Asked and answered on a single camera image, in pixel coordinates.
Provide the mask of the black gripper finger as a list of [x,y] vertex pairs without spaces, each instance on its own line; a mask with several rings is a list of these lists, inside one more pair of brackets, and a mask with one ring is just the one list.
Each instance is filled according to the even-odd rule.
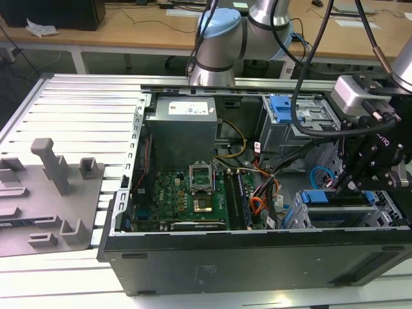
[[358,177],[350,176],[349,182],[353,182],[360,191],[400,191],[406,189],[406,174],[393,169],[377,171]]
[[342,160],[341,172],[334,181],[337,193],[359,191],[364,182],[364,173],[376,150],[371,142],[372,135],[344,136],[339,140],[339,155]]

